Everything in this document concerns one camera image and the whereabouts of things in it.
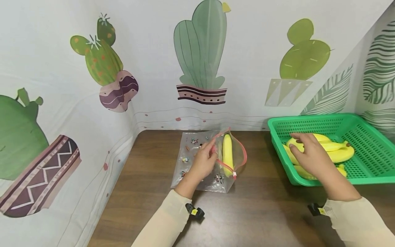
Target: banana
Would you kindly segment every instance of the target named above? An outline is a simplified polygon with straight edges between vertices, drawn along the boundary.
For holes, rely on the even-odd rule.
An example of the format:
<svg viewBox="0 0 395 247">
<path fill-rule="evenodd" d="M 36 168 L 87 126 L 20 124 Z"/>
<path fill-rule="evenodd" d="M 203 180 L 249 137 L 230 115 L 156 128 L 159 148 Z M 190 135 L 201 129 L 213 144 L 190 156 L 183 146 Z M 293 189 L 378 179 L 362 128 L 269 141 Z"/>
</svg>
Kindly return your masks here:
<svg viewBox="0 0 395 247">
<path fill-rule="evenodd" d="M 297 159 L 295 158 L 295 156 L 294 156 L 293 153 L 291 152 L 290 148 L 287 147 L 287 146 L 285 146 L 284 144 L 283 144 L 282 146 L 284 147 L 285 151 L 287 152 L 288 157 L 290 158 L 292 164 L 294 164 L 294 165 L 299 165 L 299 162 L 297 161 Z"/>
<path fill-rule="evenodd" d="M 355 150 L 351 146 L 342 147 L 339 150 L 328 152 L 333 163 L 341 163 L 353 157 Z"/>
<path fill-rule="evenodd" d="M 222 145 L 222 161 L 230 168 L 234 169 L 233 153 L 232 153 L 232 139 L 229 134 L 224 136 L 224 143 Z M 224 167 L 225 176 L 233 176 L 233 171 Z"/>
<path fill-rule="evenodd" d="M 292 142 L 292 144 L 294 144 L 301 152 L 305 151 L 302 143 Z M 339 148 L 336 151 L 327 152 L 327 154 L 329 155 L 329 157 L 333 163 L 341 163 L 346 160 L 349 160 L 353 157 L 353 155 L 355 153 L 354 148 L 351 147 L 350 144 L 346 141 L 344 143 L 328 143 L 328 144 L 334 145 L 334 146 L 339 144 L 339 145 L 343 146 L 342 148 Z M 299 165 L 299 162 L 296 160 L 295 156 L 292 154 L 290 148 L 284 144 L 283 144 L 283 146 L 284 146 L 284 149 L 287 152 L 291 162 L 294 165 Z"/>
<path fill-rule="evenodd" d="M 307 180 L 317 180 L 317 178 L 310 173 L 308 173 L 303 167 L 301 166 L 293 166 L 296 170 L 296 172 L 299 174 L 304 179 Z M 336 167 L 337 170 L 344 176 L 347 177 L 347 172 L 344 169 L 344 165 L 340 164 L 338 167 Z"/>
<path fill-rule="evenodd" d="M 341 148 L 350 146 L 350 144 L 347 141 L 345 141 L 343 143 L 337 143 L 337 142 L 332 141 L 332 142 L 320 143 L 320 144 L 327 152 L 334 152 L 334 151 L 339 150 Z"/>
<path fill-rule="evenodd" d="M 291 139 L 288 140 L 287 146 L 289 147 L 290 144 L 295 145 L 299 149 L 299 151 L 301 151 L 301 152 L 305 151 L 303 143 L 297 143 L 296 139 L 294 139 L 294 138 L 291 138 Z M 320 144 L 325 149 L 325 151 L 327 151 L 327 152 L 333 152 L 333 151 L 339 150 L 339 149 L 341 149 L 343 147 L 349 147 L 350 146 L 350 144 L 348 142 L 346 142 L 346 141 L 343 142 L 343 143 L 337 143 L 337 142 L 333 142 L 331 140 L 329 140 L 329 141 L 326 140 L 325 142 L 320 142 Z"/>
<path fill-rule="evenodd" d="M 329 139 L 327 136 L 324 136 L 321 134 L 314 134 L 314 133 L 313 133 L 313 135 L 317 139 L 317 141 L 320 143 L 331 142 L 331 139 Z"/>
<path fill-rule="evenodd" d="M 297 143 L 296 139 L 294 138 L 288 140 L 287 147 L 290 147 L 290 144 L 296 146 L 299 149 L 299 151 L 301 151 L 302 153 L 305 151 L 305 147 L 303 146 L 303 143 Z"/>
</svg>

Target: striped pot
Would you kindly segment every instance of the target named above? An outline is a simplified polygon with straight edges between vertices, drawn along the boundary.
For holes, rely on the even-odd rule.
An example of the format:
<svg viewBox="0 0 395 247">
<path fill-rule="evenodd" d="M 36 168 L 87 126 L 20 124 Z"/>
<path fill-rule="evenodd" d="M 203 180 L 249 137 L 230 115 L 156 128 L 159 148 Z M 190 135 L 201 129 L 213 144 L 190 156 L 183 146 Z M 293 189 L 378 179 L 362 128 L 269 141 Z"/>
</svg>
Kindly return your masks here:
<svg viewBox="0 0 395 247">
<path fill-rule="evenodd" d="M 206 90 L 188 85 L 177 85 L 179 100 L 192 100 L 203 105 L 225 104 L 227 89 Z"/>
<path fill-rule="evenodd" d="M 24 217 L 49 208 L 81 162 L 77 144 L 60 135 L 38 155 L 0 198 L 0 211 Z"/>
<path fill-rule="evenodd" d="M 117 79 L 100 89 L 100 102 L 110 111 L 124 112 L 139 91 L 139 84 L 126 70 L 118 72 Z"/>
</svg>

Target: plastic zipper bag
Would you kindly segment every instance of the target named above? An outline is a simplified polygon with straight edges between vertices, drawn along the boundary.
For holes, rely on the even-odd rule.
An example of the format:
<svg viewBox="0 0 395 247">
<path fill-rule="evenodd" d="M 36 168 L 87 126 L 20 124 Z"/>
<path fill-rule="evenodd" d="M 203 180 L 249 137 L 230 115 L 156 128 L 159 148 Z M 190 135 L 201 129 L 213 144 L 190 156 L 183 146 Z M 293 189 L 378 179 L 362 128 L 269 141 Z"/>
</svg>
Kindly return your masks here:
<svg viewBox="0 0 395 247">
<path fill-rule="evenodd" d="M 236 180 L 236 170 L 245 165 L 247 153 L 243 145 L 233 137 L 230 128 L 223 131 L 185 132 L 182 134 L 180 151 L 173 174 L 171 188 L 182 180 L 193 164 L 201 145 L 216 138 L 212 152 L 218 153 L 217 162 L 210 175 L 200 182 L 196 190 L 227 193 Z"/>
</svg>

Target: wooden table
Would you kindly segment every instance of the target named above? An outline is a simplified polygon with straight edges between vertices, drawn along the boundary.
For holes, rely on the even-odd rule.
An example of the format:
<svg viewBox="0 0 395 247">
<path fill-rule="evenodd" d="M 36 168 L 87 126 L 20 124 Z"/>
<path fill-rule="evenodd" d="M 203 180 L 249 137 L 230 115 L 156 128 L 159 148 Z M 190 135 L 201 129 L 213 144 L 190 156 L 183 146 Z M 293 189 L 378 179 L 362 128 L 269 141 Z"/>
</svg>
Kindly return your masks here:
<svg viewBox="0 0 395 247">
<path fill-rule="evenodd" d="M 189 221 L 174 246 L 343 246 L 329 218 L 312 217 L 311 202 L 324 203 L 321 187 L 289 183 L 269 132 L 232 132 L 248 161 L 227 194 L 196 191 L 205 211 Z M 170 191 L 182 131 L 139 134 L 89 246 L 130 247 Z M 358 186 L 395 232 L 395 185 Z"/>
</svg>

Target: green basket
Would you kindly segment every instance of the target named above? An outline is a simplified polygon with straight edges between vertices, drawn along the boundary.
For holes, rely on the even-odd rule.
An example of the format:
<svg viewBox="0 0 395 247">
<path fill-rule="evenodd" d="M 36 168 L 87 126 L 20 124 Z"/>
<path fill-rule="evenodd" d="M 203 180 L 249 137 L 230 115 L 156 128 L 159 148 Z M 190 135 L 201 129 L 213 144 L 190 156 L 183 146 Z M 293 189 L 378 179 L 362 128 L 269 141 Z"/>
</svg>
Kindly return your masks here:
<svg viewBox="0 0 395 247">
<path fill-rule="evenodd" d="M 290 133 L 323 134 L 336 142 L 348 141 L 355 155 L 343 162 L 354 185 L 395 183 L 395 145 L 361 117 L 351 113 L 277 117 L 268 121 L 272 142 L 293 185 L 321 186 L 299 176 L 284 147 Z"/>
</svg>

